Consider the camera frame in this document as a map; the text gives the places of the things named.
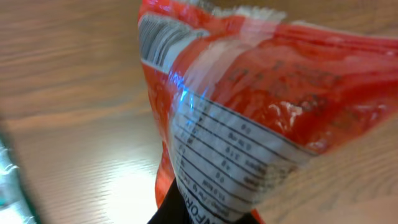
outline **transparent plastic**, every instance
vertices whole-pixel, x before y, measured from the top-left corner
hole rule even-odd
[[[163,138],[160,205],[176,177],[194,223],[233,223],[295,170],[398,110],[398,40],[272,9],[143,0],[140,51]]]
[[[0,223],[39,224],[38,216],[19,180],[19,167],[13,162],[0,133]]]

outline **plastic packaging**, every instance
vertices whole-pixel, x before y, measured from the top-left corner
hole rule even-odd
[[[0,223],[42,223],[19,180],[19,167],[0,133]]]
[[[397,111],[398,40],[283,17],[143,0],[141,60],[164,148],[158,206],[176,177],[194,223],[250,211],[263,223],[256,205],[291,172]]]

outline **crinkled plastic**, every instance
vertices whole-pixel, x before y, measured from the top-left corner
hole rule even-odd
[[[21,186],[19,167],[12,158],[0,133],[0,223],[40,224],[42,222]]]
[[[160,205],[174,177],[194,223],[233,223],[293,171],[398,109],[398,40],[279,23],[269,9],[143,0],[141,60],[163,139]]]

